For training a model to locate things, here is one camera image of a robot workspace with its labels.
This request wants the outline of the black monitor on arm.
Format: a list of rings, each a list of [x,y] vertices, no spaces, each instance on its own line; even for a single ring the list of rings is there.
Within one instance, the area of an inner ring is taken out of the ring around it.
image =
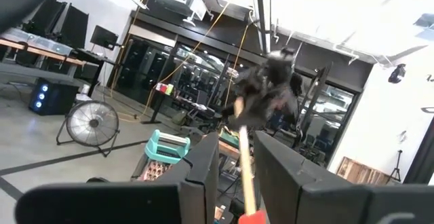
[[[90,42],[108,50],[114,50],[115,46],[117,45],[118,37],[119,36],[117,34],[99,25],[96,25]]]

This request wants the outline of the black computer tower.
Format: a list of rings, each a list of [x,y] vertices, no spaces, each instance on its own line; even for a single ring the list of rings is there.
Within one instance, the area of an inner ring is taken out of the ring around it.
[[[38,115],[66,115],[73,107],[78,90],[71,82],[38,78],[28,108]]]

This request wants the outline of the black feather duster wooden handle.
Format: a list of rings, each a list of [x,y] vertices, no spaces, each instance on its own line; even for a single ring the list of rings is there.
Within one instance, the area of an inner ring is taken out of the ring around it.
[[[238,224],[266,224],[265,212],[256,207],[248,130],[244,125],[239,127],[239,154],[245,213],[239,218]]]

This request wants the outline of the black tripod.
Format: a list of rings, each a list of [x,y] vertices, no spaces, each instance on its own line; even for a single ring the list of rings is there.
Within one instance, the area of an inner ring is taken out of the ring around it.
[[[392,173],[390,173],[388,179],[387,179],[387,183],[389,183],[390,181],[394,180],[397,182],[401,182],[401,172],[400,172],[400,159],[401,159],[401,154],[403,153],[403,151],[400,149],[397,151],[398,155],[397,155],[397,162],[396,165],[392,171]]]

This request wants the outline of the teal and steel box grater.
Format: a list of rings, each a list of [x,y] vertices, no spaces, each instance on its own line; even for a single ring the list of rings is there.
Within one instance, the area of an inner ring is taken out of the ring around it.
[[[154,181],[177,164],[190,150],[191,140],[155,130],[144,146],[144,153],[132,173],[131,181]]]

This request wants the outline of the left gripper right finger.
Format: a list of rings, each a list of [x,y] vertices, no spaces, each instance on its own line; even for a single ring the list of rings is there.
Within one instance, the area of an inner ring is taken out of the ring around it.
[[[271,224],[366,224],[368,191],[254,133],[256,178]]]

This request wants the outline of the red and green boxes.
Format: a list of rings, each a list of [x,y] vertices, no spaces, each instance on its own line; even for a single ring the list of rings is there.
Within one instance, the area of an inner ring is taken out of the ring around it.
[[[156,91],[162,93],[162,94],[166,94],[168,96],[170,96],[173,92],[174,89],[174,85],[173,84],[165,84],[165,83],[158,83],[155,87]]]

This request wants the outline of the black wall-mounted device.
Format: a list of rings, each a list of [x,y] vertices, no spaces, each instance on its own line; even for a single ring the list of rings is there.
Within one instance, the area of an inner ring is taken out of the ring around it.
[[[388,78],[389,83],[399,83],[406,74],[406,64],[399,64]]]

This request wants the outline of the wooden pallet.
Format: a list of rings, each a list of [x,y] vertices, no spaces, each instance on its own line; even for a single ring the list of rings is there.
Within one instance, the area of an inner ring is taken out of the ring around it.
[[[336,175],[354,183],[364,185],[400,185],[398,178],[391,174],[383,173],[355,160],[343,157]]]

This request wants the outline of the black acoustic panel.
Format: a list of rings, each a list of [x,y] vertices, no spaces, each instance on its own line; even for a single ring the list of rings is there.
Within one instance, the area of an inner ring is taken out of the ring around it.
[[[48,34],[53,33],[53,29],[65,8],[66,2],[45,0],[35,15],[27,23],[23,24],[22,30],[46,37]]]
[[[74,6],[67,10],[62,28],[61,42],[72,48],[84,48],[89,14]]]

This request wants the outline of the wooden top workbench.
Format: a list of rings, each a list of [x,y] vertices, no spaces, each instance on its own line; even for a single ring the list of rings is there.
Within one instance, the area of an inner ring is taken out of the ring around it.
[[[24,51],[27,54],[30,53],[42,56],[43,58],[52,58],[59,64],[71,65],[67,74],[61,74],[54,71],[45,71],[38,67],[27,67],[18,64],[17,61],[5,61],[4,58],[0,58],[0,77],[2,75],[8,75],[75,82],[75,71],[85,64],[91,63],[90,58],[74,58],[72,56],[74,49],[67,45],[21,31],[17,28],[10,28],[3,34],[0,34],[0,48]]]

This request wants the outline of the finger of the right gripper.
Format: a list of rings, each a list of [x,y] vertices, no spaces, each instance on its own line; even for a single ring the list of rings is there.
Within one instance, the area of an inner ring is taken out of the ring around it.
[[[257,128],[266,124],[271,116],[271,110],[267,107],[244,107],[241,113],[236,116],[235,111],[240,108],[240,102],[226,106],[222,110],[222,118],[228,119],[226,126],[231,130],[238,130],[242,126]]]
[[[251,105],[266,105],[267,79],[259,78],[238,78],[235,81],[236,102],[249,102]]]

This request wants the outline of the black vertical rig post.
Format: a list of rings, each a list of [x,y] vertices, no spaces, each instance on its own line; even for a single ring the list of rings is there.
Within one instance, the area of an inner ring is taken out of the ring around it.
[[[271,51],[271,0],[253,0],[254,17],[258,21],[259,42],[264,54]]]

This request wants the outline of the black floor fan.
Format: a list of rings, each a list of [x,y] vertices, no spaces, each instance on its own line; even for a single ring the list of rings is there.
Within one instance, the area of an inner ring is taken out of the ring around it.
[[[65,116],[56,136],[56,144],[77,143],[95,148],[107,157],[119,133],[116,110],[107,102],[87,100],[75,105]]]

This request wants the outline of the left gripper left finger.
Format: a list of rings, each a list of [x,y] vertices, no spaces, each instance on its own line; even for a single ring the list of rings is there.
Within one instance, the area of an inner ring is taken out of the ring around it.
[[[177,164],[159,177],[171,183],[168,203],[159,224],[214,224],[218,187],[219,141],[215,132],[204,136]]]

